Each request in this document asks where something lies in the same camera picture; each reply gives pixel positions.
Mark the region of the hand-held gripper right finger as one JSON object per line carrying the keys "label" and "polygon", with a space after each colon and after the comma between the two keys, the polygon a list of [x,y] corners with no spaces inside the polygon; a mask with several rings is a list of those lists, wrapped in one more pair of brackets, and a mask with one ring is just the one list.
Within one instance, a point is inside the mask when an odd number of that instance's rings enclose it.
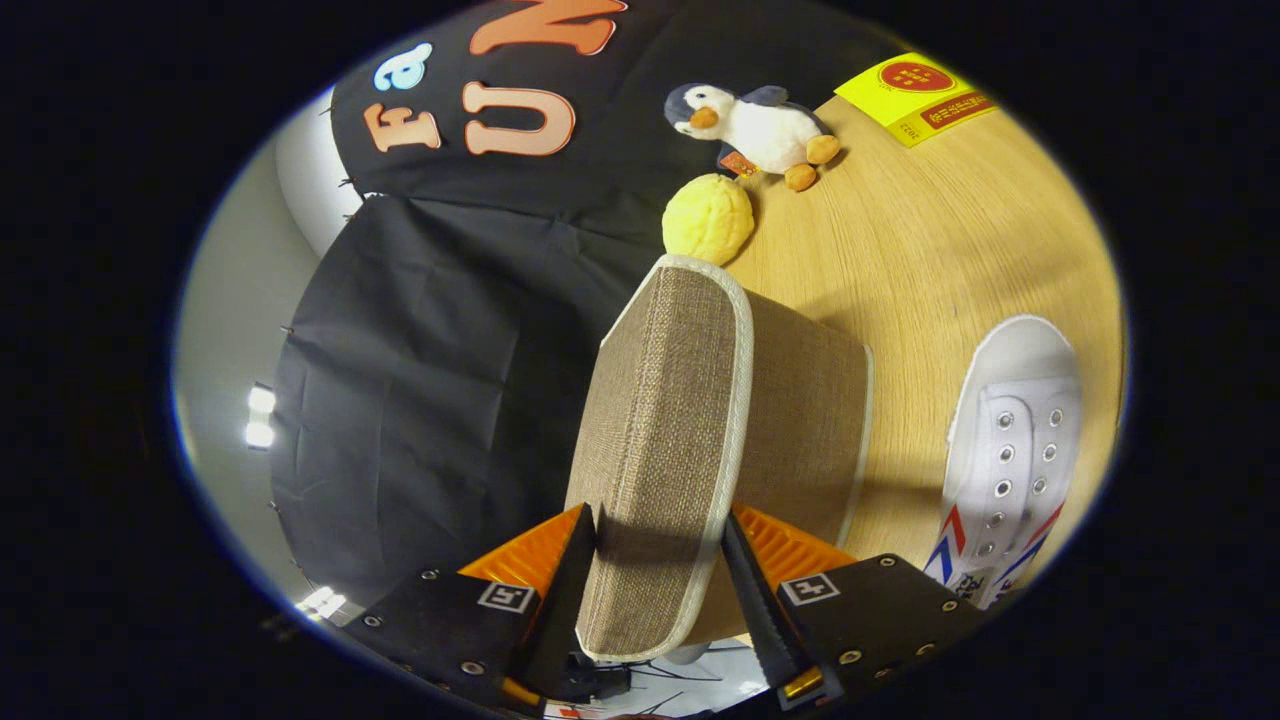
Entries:
{"label": "hand-held gripper right finger", "polygon": [[864,700],[973,637],[986,612],[893,553],[855,559],[748,505],[722,552],[783,711]]}

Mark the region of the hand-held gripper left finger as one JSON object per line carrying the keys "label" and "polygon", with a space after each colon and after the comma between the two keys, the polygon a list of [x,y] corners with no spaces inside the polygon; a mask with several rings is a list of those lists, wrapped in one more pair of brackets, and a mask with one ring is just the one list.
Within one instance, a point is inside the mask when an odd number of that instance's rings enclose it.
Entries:
{"label": "hand-held gripper left finger", "polygon": [[540,716],[570,684],[595,529],[579,503],[463,568],[422,568],[346,635],[471,705]]}

